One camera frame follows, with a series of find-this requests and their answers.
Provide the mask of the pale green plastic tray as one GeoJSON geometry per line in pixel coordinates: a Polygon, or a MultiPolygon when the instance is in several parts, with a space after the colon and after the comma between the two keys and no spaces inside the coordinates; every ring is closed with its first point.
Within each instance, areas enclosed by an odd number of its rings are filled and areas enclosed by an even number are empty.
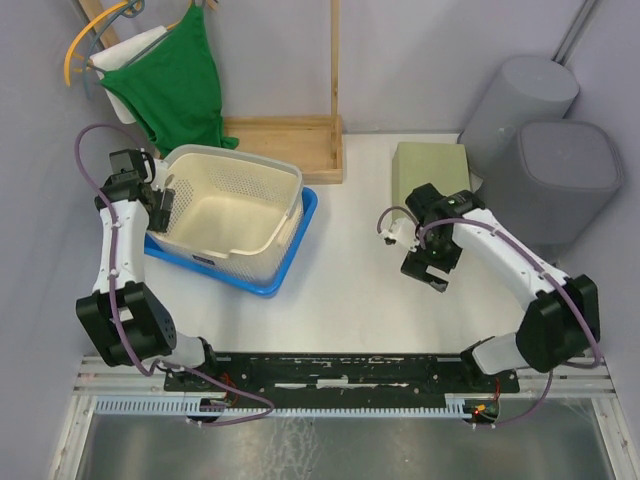
{"type": "Polygon", "coordinates": [[[427,183],[446,196],[469,190],[465,148],[459,144],[400,142],[392,159],[392,205],[405,207],[407,196],[427,183]]]}

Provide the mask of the blue plastic tub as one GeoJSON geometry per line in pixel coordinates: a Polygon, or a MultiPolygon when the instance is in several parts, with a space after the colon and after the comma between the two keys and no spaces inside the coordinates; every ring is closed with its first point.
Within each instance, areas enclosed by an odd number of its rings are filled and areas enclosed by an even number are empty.
{"type": "Polygon", "coordinates": [[[299,247],[303,241],[303,238],[312,222],[312,218],[315,214],[318,197],[316,193],[309,187],[304,187],[302,190],[302,203],[303,203],[303,216],[296,234],[292,240],[292,243],[285,254],[283,261],[277,270],[273,279],[266,285],[258,285],[250,283],[245,280],[234,278],[228,274],[214,271],[208,267],[198,265],[194,261],[185,260],[177,255],[167,253],[163,251],[159,245],[147,234],[144,242],[144,253],[153,258],[162,260],[169,264],[178,266],[188,271],[203,275],[205,277],[214,279],[236,289],[248,292],[262,298],[274,297],[284,282],[284,279],[294,262],[295,256],[299,250],[299,247]]]}

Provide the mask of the cream plastic basket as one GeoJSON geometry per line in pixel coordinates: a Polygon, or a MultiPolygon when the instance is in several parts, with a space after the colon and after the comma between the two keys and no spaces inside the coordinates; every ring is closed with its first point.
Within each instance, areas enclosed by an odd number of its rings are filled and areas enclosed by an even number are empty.
{"type": "Polygon", "coordinates": [[[255,285],[271,282],[303,217],[298,167],[222,148],[183,145],[165,158],[175,193],[160,249],[255,285]]]}

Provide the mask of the grey slotted laundry basket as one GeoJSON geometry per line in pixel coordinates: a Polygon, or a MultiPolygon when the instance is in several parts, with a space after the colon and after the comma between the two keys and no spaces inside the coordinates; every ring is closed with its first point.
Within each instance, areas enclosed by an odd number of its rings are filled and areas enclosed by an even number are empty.
{"type": "Polygon", "coordinates": [[[623,180],[615,145],[600,127],[538,119],[516,131],[477,195],[511,234],[555,263],[623,180]]]}

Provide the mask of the grey round plastic bin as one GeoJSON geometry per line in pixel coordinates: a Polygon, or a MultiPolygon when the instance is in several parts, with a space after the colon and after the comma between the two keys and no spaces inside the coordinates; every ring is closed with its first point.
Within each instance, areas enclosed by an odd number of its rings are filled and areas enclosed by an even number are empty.
{"type": "Polygon", "coordinates": [[[574,74],[548,58],[505,61],[458,137],[471,172],[485,177],[518,128],[537,118],[562,118],[579,90],[574,74]]]}

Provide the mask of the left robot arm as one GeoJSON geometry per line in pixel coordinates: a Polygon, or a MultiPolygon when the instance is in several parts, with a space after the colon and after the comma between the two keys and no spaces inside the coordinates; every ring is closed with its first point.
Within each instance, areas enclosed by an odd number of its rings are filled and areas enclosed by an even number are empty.
{"type": "Polygon", "coordinates": [[[95,198],[103,228],[99,273],[90,295],[77,300],[76,315],[107,365],[146,375],[157,367],[187,369],[198,389],[212,389],[221,366],[211,345],[179,333],[145,283],[145,237],[169,227],[172,177],[143,149],[112,152],[109,160],[112,173],[95,198]]]}

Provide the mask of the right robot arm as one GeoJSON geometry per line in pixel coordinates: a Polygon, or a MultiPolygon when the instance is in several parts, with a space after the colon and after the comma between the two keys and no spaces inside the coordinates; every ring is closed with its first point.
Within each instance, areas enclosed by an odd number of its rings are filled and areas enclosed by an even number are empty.
{"type": "Polygon", "coordinates": [[[598,289],[586,275],[571,277],[538,257],[503,227],[469,190],[441,194],[432,184],[415,188],[405,200],[412,228],[393,223],[407,255],[403,274],[438,292],[444,275],[465,250],[483,260],[504,282],[523,310],[516,331],[480,340],[468,347],[458,368],[467,389],[481,391],[495,374],[532,368],[548,373],[571,365],[573,357],[592,351],[602,360],[598,289]]]}

